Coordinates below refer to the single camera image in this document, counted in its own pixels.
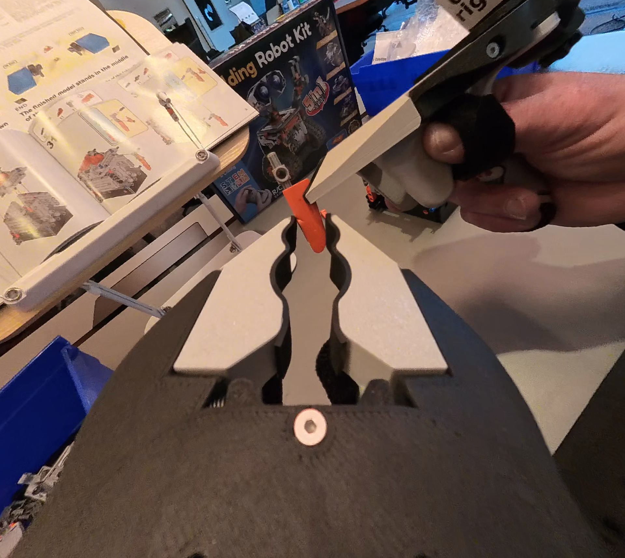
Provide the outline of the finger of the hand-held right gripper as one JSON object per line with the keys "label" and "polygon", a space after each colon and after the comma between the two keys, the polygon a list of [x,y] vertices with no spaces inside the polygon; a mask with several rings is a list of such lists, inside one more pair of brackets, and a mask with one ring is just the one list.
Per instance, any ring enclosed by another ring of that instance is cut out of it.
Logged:
{"label": "finger of the hand-held right gripper", "polygon": [[421,115],[410,94],[402,94],[325,155],[304,193],[306,201],[317,202],[420,125]]}

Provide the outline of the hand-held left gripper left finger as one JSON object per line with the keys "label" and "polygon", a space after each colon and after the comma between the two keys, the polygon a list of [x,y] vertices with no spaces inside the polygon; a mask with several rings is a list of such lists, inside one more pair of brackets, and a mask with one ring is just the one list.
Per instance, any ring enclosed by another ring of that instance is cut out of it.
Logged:
{"label": "hand-held left gripper left finger", "polygon": [[298,225],[287,218],[218,273],[173,364],[176,374],[251,381],[266,404],[283,403],[292,356],[284,289],[293,276]]}

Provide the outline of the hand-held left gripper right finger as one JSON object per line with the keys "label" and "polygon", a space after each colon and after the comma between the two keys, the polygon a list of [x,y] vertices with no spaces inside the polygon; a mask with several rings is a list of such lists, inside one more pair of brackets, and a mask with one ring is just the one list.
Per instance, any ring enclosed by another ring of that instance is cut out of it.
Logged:
{"label": "hand-held left gripper right finger", "polygon": [[326,216],[332,303],[316,373],[331,404],[357,404],[371,382],[392,393],[406,377],[446,375],[448,363],[399,264],[336,214]]}

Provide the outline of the small orange wedge piece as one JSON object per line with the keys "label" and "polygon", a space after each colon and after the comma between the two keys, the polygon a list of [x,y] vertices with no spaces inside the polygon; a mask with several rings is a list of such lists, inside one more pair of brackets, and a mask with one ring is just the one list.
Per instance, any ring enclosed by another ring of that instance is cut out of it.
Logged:
{"label": "small orange wedge piece", "polygon": [[309,203],[305,198],[309,184],[308,178],[302,179],[283,194],[312,251],[320,254],[326,248],[326,228],[317,203]]}

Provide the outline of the small grey connector piece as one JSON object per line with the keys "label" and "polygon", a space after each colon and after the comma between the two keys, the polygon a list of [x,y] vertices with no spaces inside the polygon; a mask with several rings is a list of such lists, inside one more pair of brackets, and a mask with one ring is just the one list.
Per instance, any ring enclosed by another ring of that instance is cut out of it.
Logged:
{"label": "small grey connector piece", "polygon": [[277,153],[270,152],[269,154],[267,154],[266,158],[270,166],[270,172],[276,183],[283,188],[291,187],[291,173],[289,169],[285,166],[283,161],[279,158]]}

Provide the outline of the pile of plastic building pieces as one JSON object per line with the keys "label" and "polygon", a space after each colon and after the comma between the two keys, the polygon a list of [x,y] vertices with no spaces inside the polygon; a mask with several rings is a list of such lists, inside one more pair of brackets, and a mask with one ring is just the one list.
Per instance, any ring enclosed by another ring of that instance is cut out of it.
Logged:
{"label": "pile of plastic building pieces", "polygon": [[66,460],[73,448],[69,443],[50,465],[35,473],[23,474],[18,484],[23,490],[1,512],[1,557],[10,557],[35,516],[41,511],[52,489],[58,483]]}

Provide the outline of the person's right hand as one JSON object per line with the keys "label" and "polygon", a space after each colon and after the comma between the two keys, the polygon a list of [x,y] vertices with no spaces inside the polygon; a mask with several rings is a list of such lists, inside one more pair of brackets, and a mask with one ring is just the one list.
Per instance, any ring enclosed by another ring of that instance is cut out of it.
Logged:
{"label": "person's right hand", "polygon": [[[551,223],[624,229],[624,74],[517,75],[498,80],[493,93],[514,121],[516,152],[549,184]],[[429,124],[423,145],[438,162],[464,163],[450,125]],[[489,232],[530,232],[541,220],[539,195],[523,187],[459,181],[451,201],[465,222]]]}

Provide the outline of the clear plastic bags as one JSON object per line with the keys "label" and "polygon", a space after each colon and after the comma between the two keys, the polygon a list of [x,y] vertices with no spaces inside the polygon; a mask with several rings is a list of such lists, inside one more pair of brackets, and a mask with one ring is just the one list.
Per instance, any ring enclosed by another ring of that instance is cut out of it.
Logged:
{"label": "clear plastic bags", "polygon": [[418,4],[398,30],[378,33],[372,64],[447,51],[467,36],[468,30],[437,3]]}

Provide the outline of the grey technic brick model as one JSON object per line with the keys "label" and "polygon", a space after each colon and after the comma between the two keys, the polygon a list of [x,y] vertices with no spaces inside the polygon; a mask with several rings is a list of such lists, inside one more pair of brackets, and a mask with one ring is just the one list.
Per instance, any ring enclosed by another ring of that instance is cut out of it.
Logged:
{"label": "grey technic brick model", "polygon": [[366,190],[369,209],[379,215],[386,213],[392,216],[415,217],[442,225],[458,209],[458,205],[450,201],[435,207],[423,206],[401,187],[395,185],[389,186],[391,195],[388,196],[364,176],[361,176],[361,179]]}

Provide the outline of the dark printed toy box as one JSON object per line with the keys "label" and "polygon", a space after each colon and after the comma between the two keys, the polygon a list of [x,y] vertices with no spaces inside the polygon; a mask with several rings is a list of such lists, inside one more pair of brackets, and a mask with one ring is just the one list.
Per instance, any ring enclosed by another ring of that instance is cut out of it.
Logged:
{"label": "dark printed toy box", "polygon": [[276,152],[292,184],[362,126],[333,0],[309,0],[210,63],[257,112],[242,158],[213,183],[241,224],[283,194],[266,158]]}

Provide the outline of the white book stand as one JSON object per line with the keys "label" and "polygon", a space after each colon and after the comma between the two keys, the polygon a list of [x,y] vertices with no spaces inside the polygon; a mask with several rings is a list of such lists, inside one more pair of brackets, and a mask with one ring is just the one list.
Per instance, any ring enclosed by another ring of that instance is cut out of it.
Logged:
{"label": "white book stand", "polygon": [[[127,12],[106,13],[140,45],[146,54],[155,54],[171,45],[150,24]],[[157,224],[169,211],[222,174],[242,156],[249,138],[248,126],[231,134],[209,152],[200,151],[201,163],[192,166],[185,178],[167,177],[147,191],[142,203],[130,203],[112,217],[75,234],[53,250],[30,273],[1,286],[1,351],[16,343],[46,311],[78,288]]]}

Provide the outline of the open instruction booklet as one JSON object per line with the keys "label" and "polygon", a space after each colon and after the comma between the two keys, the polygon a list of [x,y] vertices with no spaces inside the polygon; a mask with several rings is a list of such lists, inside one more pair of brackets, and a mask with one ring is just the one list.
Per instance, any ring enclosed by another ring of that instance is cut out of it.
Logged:
{"label": "open instruction booklet", "polygon": [[1,0],[1,285],[256,117],[186,46],[146,54],[89,0]]}

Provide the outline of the black wall poster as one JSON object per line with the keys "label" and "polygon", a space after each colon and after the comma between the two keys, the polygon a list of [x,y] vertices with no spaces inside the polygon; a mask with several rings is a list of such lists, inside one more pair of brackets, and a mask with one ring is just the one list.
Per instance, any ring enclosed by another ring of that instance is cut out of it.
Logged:
{"label": "black wall poster", "polygon": [[212,0],[193,0],[209,30],[214,31],[223,25]]}

